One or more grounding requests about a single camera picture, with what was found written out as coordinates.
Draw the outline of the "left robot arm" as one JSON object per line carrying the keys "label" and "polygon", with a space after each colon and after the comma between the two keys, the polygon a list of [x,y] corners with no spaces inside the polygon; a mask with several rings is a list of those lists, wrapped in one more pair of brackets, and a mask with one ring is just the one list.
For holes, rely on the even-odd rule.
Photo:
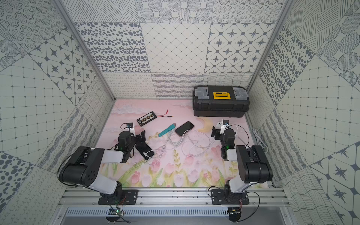
{"label": "left robot arm", "polygon": [[114,149],[80,146],[58,169],[58,180],[64,185],[82,186],[100,193],[103,198],[122,198],[122,184],[99,174],[102,164],[122,164],[131,157],[135,145],[145,141],[145,131],[135,135],[130,131],[119,134]]}

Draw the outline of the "phone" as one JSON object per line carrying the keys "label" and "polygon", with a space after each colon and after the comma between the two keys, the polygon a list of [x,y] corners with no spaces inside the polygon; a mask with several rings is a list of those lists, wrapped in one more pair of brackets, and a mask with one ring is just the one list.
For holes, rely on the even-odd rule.
{"label": "phone", "polygon": [[138,142],[135,144],[135,148],[142,155],[145,160],[149,160],[154,156],[154,151],[146,142]]}
{"label": "phone", "polygon": [[188,121],[188,122],[182,124],[181,126],[179,126],[178,128],[176,128],[175,133],[178,136],[182,137],[182,136],[184,136],[185,133],[192,130],[194,127],[195,127],[194,124]]}

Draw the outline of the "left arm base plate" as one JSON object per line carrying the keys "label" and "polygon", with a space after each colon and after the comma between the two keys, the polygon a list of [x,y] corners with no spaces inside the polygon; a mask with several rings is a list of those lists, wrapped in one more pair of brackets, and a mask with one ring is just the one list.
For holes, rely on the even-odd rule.
{"label": "left arm base plate", "polygon": [[113,194],[100,194],[99,205],[135,205],[139,190],[125,189],[116,190]]}

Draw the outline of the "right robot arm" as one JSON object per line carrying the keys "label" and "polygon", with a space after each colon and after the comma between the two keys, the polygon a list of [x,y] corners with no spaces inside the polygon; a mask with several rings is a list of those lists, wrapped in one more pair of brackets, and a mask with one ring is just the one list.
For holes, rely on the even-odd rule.
{"label": "right robot arm", "polygon": [[273,178],[263,148],[260,145],[235,145],[235,131],[225,126],[220,129],[213,127],[211,137],[220,141],[222,159],[238,165],[238,176],[228,180],[223,188],[211,191],[212,204],[248,205],[247,189],[255,184],[270,182]]}

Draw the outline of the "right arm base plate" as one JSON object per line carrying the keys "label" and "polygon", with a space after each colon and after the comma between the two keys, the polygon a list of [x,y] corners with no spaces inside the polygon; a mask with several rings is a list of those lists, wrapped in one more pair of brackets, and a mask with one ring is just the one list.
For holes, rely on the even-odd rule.
{"label": "right arm base plate", "polygon": [[225,192],[223,189],[211,189],[210,197],[213,205],[249,205],[248,195],[245,193],[235,194],[232,192]]}

